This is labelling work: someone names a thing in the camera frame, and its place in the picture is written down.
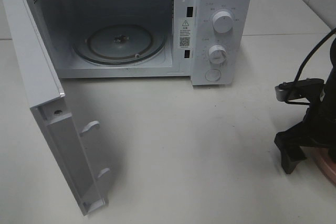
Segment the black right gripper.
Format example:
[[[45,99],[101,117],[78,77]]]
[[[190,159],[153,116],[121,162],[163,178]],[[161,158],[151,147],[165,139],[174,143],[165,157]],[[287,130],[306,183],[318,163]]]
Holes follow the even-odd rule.
[[[281,167],[286,174],[291,174],[307,159],[300,146],[335,149],[335,93],[326,93],[325,87],[324,84],[319,100],[307,105],[301,122],[276,134],[275,145],[280,150]]]

